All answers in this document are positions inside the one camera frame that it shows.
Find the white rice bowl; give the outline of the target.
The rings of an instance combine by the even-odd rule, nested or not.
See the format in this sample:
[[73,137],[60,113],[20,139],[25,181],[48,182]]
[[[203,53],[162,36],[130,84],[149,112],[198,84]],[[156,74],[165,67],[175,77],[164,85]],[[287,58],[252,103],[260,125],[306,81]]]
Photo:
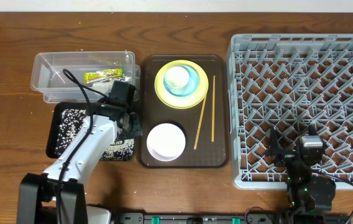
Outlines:
[[150,155],[156,160],[169,162],[182,155],[186,137],[177,125],[162,123],[149,132],[146,145]]

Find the green yellow snack wrapper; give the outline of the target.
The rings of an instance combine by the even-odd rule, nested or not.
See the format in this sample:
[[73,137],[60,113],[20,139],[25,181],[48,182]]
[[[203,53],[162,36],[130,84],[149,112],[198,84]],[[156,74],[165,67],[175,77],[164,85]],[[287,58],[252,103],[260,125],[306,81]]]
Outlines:
[[84,84],[103,82],[123,76],[124,71],[121,68],[109,68],[105,70],[99,70],[97,72],[87,72],[84,74]]

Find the wooden chopstick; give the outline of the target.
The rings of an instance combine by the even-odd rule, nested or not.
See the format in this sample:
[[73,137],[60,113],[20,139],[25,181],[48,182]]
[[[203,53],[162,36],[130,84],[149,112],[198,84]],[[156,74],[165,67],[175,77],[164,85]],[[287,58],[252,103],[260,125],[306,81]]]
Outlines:
[[212,107],[211,107],[211,142],[214,142],[215,130],[215,92],[216,92],[216,76],[213,76],[213,89],[212,89]]
[[199,135],[200,135],[200,131],[201,131],[201,125],[203,122],[203,116],[204,116],[204,111],[205,111],[205,106],[206,106],[206,98],[207,98],[207,95],[205,95],[205,97],[203,98],[203,104],[201,107],[201,113],[199,116],[198,128],[197,128],[196,137],[195,137],[194,150],[196,150],[198,147]]

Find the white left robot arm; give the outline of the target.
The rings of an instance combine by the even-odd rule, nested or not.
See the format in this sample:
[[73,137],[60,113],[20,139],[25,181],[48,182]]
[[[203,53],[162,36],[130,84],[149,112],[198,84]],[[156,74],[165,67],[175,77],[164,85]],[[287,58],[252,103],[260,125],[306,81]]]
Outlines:
[[87,105],[83,125],[64,153],[42,174],[28,173],[19,186],[18,223],[110,223],[108,209],[89,206],[85,184],[105,150],[142,134],[128,107]]

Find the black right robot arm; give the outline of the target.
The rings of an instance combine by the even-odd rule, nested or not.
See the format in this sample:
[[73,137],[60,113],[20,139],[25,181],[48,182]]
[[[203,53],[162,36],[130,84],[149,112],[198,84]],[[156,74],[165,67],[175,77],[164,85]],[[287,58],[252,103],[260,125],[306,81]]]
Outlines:
[[287,170],[287,191],[291,208],[275,216],[275,223],[325,223],[325,213],[332,209],[336,194],[333,180],[313,175],[312,166],[321,162],[326,142],[308,126],[308,133],[298,144],[281,147],[274,127],[270,128],[270,142],[265,155],[274,166]]

